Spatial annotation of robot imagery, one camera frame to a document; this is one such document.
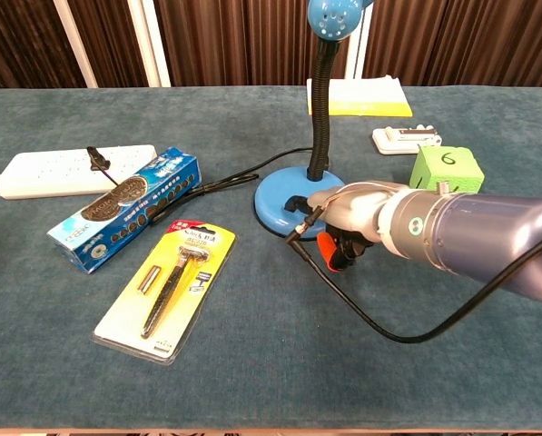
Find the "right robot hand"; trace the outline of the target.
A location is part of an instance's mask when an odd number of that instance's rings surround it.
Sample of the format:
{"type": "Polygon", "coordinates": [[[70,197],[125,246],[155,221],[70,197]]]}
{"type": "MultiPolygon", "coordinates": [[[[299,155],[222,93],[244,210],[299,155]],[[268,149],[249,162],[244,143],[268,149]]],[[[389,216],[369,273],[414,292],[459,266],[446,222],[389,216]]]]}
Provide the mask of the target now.
{"type": "Polygon", "coordinates": [[[290,212],[299,210],[306,217],[289,233],[287,242],[294,243],[316,221],[323,221],[325,229],[317,234],[321,256],[330,271],[342,271],[354,264],[366,248],[381,241],[380,209],[393,195],[407,189],[400,183],[365,181],[317,191],[308,197],[295,195],[285,208],[290,212]]]}

